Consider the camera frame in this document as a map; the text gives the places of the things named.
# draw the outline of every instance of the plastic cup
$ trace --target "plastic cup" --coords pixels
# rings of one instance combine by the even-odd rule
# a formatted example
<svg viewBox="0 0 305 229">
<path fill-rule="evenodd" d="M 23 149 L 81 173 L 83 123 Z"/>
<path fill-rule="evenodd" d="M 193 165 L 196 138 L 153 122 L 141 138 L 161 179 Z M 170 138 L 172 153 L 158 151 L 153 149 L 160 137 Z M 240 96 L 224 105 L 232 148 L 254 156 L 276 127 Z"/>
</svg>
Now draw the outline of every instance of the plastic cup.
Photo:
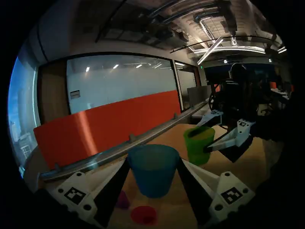
<svg viewBox="0 0 305 229">
<path fill-rule="evenodd" d="M 215 130 L 201 126 L 184 132 L 184 140 L 188 150 L 189 162 L 202 165 L 210 159 L 210 153 L 204 151 L 204 147 L 214 141 Z"/>
<path fill-rule="evenodd" d="M 179 158 L 172 147 L 143 145 L 129 151 L 127 160 L 140 192 L 149 198 L 160 198 L 170 189 Z"/>
</svg>

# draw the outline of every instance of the glass wall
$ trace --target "glass wall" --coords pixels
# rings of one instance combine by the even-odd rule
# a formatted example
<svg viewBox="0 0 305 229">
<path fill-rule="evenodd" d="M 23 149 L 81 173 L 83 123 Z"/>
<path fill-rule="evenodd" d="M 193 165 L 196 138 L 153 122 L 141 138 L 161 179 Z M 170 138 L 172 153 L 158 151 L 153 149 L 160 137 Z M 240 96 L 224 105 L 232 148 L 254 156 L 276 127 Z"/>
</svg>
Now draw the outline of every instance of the glass wall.
<svg viewBox="0 0 305 229">
<path fill-rule="evenodd" d="M 37 69 L 34 55 L 25 43 L 15 61 L 8 93 L 8 122 L 20 171 L 37 146 L 33 129 L 40 125 L 37 111 Z"/>
<path fill-rule="evenodd" d="M 164 59 L 100 55 L 67 61 L 71 113 L 150 94 L 177 90 L 171 62 Z"/>
<path fill-rule="evenodd" d="M 180 83 L 183 109 L 186 110 L 189 108 L 188 88 L 196 87 L 194 67 L 180 62 L 175 62 L 175 64 Z"/>
</svg>

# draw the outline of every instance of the ceiling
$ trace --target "ceiling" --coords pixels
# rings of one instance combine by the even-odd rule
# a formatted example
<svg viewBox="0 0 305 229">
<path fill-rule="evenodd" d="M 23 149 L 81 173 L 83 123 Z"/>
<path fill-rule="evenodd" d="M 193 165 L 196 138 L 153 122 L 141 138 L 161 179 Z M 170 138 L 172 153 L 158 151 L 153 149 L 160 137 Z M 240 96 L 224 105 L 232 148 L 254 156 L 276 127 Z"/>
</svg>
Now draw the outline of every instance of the ceiling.
<svg viewBox="0 0 305 229">
<path fill-rule="evenodd" d="M 220 36 L 225 37 L 220 47 L 253 46 L 266 49 L 267 56 L 285 56 L 277 52 L 284 46 L 281 38 L 249 0 L 82 0 L 73 30 L 75 39 L 92 34 L 95 42 L 127 40 L 169 51 L 193 45 L 188 47 L 190 58 L 200 58 L 204 53 L 193 50 L 210 48 L 211 39 Z M 209 60 L 236 54 L 216 52 Z"/>
</svg>

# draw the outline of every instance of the table surface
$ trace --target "table surface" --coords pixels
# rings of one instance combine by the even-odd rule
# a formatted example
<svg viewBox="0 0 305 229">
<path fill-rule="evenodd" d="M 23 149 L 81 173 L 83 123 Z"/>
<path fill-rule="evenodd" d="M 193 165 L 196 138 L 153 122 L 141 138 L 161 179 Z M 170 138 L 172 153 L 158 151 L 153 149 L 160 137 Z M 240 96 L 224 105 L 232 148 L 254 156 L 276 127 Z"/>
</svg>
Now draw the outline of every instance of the table surface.
<svg viewBox="0 0 305 229">
<path fill-rule="evenodd" d="M 183 133 L 187 129 L 194 127 L 195 125 L 178 124 L 148 144 L 162 144 L 173 147 L 183 159 L 188 160 Z M 213 129 L 215 129 L 214 139 L 226 132 L 226 130 L 219 126 L 214 126 Z M 235 163 L 232 163 L 219 151 L 212 152 L 209 161 L 201 167 L 216 175 L 220 175 L 225 171 L 231 171 L 252 190 L 255 190 L 266 179 L 266 160 L 263 142 L 259 138 L 254 138 L 249 149 Z M 131 211 L 134 208 L 143 205 L 151 206 L 157 211 L 157 223 L 149 227 L 197 228 L 196 218 L 177 171 L 169 193 L 162 198 L 151 199 L 143 196 L 136 185 L 131 170 L 127 175 L 122 190 L 130 201 L 130 208 L 128 210 L 115 208 L 108 228 L 129 229 L 147 227 L 134 223 L 130 217 Z"/>
<path fill-rule="evenodd" d="M 280 95 L 287 95 L 287 92 L 280 92 L 277 88 L 271 88 L 270 90 Z"/>
</svg>

